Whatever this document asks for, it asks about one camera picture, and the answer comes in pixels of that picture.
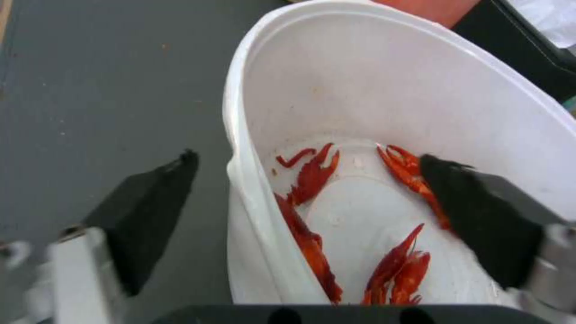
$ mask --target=crayfish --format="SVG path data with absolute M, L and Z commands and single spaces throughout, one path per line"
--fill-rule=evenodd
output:
M 316 149 L 303 149 L 288 161 L 282 156 L 277 156 L 278 163 L 285 168 L 291 168 L 304 156 L 315 155 L 300 170 L 296 186 L 291 186 L 286 199 L 278 194 L 275 194 L 275 198 L 292 236 L 324 292 L 333 304 L 338 304 L 341 301 L 342 289 L 336 283 L 336 278 L 322 252 L 322 238 L 319 234 L 310 231 L 294 208 L 314 198 L 336 170 L 340 158 L 338 150 L 332 156 L 329 166 L 325 168 L 321 166 L 328 157 L 328 152 L 332 146 L 333 143 L 324 145 L 317 155 Z M 412 191 L 420 194 L 437 215 L 440 227 L 449 229 L 448 218 L 422 179 L 419 159 L 398 146 L 388 145 L 386 151 L 382 150 L 380 146 L 377 146 L 376 149 L 395 178 Z M 411 247 L 423 227 L 424 224 L 418 225 L 400 244 L 383 257 L 366 285 L 362 304 L 385 304 L 391 286 L 393 287 L 389 298 L 390 304 L 418 304 L 422 300 L 420 295 L 413 297 L 412 295 L 416 293 L 426 275 L 430 263 L 430 253 L 414 251 L 413 248 L 411 250 Z

